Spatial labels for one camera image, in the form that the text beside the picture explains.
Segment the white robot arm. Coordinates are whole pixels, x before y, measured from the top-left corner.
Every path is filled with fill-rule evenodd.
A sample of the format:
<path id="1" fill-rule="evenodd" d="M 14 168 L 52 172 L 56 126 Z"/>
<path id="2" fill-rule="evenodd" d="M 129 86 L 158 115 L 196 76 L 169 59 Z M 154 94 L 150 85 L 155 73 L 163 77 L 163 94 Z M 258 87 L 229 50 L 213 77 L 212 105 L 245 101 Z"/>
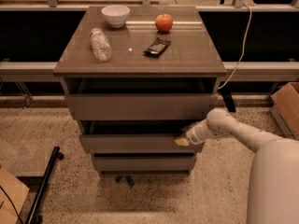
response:
<path id="1" fill-rule="evenodd" d="M 175 138 L 179 146 L 232 136 L 254 153 L 247 224 L 299 224 L 299 141 L 257 129 L 215 108 Z"/>

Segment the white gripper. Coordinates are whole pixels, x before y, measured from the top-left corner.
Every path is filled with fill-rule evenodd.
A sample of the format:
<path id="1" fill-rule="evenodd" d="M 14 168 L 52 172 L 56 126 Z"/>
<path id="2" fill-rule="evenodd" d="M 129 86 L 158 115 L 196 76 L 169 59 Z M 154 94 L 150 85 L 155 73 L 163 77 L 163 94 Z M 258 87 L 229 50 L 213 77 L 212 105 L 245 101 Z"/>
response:
<path id="1" fill-rule="evenodd" d="M 187 147 L 190 145 L 203 144 L 208 136 L 208 126 L 206 120 L 191 123 L 180 129 L 183 133 L 174 139 L 178 146 Z"/>

